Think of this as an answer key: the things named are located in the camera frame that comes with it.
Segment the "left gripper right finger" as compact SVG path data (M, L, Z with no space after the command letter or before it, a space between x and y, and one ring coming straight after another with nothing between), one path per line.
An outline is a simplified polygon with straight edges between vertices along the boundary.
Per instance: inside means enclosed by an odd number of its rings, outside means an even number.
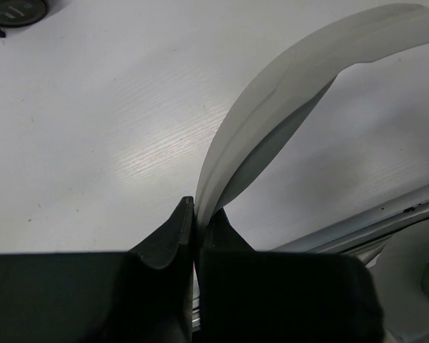
M224 211L198 256L204 342L381 342L373 278L344 254L255 251Z

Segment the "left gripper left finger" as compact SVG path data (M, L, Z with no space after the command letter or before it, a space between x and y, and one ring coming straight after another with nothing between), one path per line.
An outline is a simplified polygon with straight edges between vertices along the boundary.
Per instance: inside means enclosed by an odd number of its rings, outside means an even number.
M0 254L0 342L188 342L193 217L184 197L125 252Z

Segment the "white over-ear headphones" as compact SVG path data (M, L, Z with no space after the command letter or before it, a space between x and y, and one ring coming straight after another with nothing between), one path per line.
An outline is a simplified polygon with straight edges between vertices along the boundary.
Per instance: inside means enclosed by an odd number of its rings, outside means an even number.
M318 29L282 52L245 88L217 130L199 175L194 211L205 227L270 164L337 75L429 44L429 7L388 4Z

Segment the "black headphones left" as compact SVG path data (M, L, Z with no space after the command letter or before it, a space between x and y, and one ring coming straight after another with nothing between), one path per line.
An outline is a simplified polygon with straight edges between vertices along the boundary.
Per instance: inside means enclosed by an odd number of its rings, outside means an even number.
M0 0L0 39L5 29L21 29L44 19L52 7L47 0Z

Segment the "aluminium front rail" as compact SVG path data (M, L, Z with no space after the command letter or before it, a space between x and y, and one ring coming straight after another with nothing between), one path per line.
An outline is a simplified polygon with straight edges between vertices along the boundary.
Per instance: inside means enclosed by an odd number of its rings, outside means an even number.
M276 247L273 252L350 253L427 219L429 184Z

